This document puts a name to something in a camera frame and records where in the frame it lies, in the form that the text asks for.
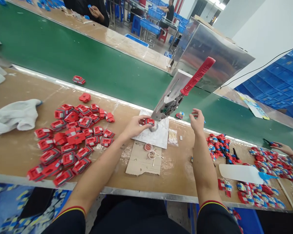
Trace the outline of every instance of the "white wall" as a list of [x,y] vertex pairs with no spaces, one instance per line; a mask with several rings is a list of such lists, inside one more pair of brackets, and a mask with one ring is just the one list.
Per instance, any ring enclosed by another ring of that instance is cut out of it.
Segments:
[[[225,84],[293,48],[293,0],[266,0],[232,39],[255,60]],[[235,88],[259,71],[232,82],[229,87]]]
[[213,27],[233,38],[265,0],[230,0]]

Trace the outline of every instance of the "green conveyor belt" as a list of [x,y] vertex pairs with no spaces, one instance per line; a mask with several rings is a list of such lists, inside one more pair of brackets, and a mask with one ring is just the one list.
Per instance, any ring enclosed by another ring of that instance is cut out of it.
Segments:
[[[12,63],[72,83],[85,78],[85,88],[154,109],[171,76],[133,57],[8,3],[0,5],[0,46]],[[266,146],[263,138],[293,148],[293,129],[256,118],[249,109],[194,87],[178,111],[202,110],[205,127]]]

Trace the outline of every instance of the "white cloth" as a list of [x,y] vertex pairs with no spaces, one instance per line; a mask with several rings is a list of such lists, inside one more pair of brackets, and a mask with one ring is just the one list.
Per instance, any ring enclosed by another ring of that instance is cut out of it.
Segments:
[[17,128],[26,131],[35,127],[38,117],[36,106],[42,102],[38,99],[18,101],[0,109],[0,135]]

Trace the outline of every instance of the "stool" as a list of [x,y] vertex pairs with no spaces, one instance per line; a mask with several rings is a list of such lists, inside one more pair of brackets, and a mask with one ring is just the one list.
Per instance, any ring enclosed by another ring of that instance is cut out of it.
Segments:
[[133,25],[131,26],[131,33],[137,33],[140,37],[140,18],[136,15],[133,16]]
[[163,29],[163,28],[162,28],[162,30],[163,30],[164,32],[166,32],[166,33],[165,33],[165,35],[162,35],[162,33],[160,32],[159,41],[160,41],[161,39],[163,39],[163,40],[164,40],[164,43],[165,43],[165,42],[166,42],[167,35],[168,35],[168,29]]

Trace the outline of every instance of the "hand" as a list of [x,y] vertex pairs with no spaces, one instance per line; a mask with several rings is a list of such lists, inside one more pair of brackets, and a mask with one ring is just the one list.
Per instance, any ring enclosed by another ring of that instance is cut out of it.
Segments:
[[101,16],[101,12],[99,11],[99,9],[96,6],[92,6],[89,8],[90,13],[95,17],[95,18],[99,18]]
[[191,127],[195,134],[203,133],[204,128],[204,116],[199,109],[193,109],[192,114],[189,114],[191,120]]
[[151,128],[151,124],[144,125],[144,119],[150,119],[149,115],[139,115],[132,117],[131,121],[127,124],[125,130],[122,132],[122,136],[126,139],[138,136],[143,130]]
[[287,146],[285,144],[282,144],[282,143],[279,143],[279,142],[276,142],[276,141],[274,141],[274,143],[277,143],[277,144],[281,145],[282,147],[271,146],[271,148],[278,149],[278,150],[280,150],[281,152],[284,152],[287,155],[292,155],[293,154],[293,150],[289,146]]

